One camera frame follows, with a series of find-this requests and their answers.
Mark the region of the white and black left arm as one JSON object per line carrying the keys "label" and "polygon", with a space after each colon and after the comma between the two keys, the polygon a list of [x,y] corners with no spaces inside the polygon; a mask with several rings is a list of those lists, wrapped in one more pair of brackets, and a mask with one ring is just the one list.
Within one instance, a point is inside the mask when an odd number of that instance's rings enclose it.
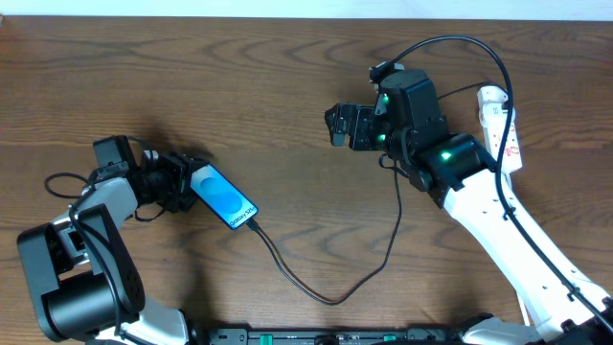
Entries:
{"label": "white and black left arm", "polygon": [[17,249],[40,329],[54,342],[85,344],[205,344],[208,336],[183,310],[146,296],[119,230],[140,207],[185,212],[188,189],[206,165],[186,154],[146,150],[137,164],[131,151],[97,153],[58,218],[22,232]]}

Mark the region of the blue Galaxy smartphone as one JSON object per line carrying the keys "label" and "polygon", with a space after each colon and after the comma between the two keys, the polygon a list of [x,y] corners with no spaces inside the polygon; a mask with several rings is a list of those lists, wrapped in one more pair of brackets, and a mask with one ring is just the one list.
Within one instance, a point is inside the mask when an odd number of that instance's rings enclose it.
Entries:
{"label": "blue Galaxy smartphone", "polygon": [[259,208],[211,164],[192,173],[190,187],[232,230],[259,212]]}

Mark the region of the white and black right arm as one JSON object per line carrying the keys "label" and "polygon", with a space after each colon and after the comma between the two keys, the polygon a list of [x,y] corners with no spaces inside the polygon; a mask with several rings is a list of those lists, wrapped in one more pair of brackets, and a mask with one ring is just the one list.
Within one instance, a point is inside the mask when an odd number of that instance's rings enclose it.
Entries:
{"label": "white and black right arm", "polygon": [[612,298],[556,247],[511,190],[507,176],[522,166],[518,142],[495,154],[515,113],[506,90],[485,84],[477,93],[485,139],[453,134],[433,82],[422,70],[396,69],[376,86],[373,105],[338,103],[325,113],[330,141],[352,150],[382,150],[419,191],[483,246],[525,303],[533,323],[488,316],[457,336],[468,344],[609,344]]}

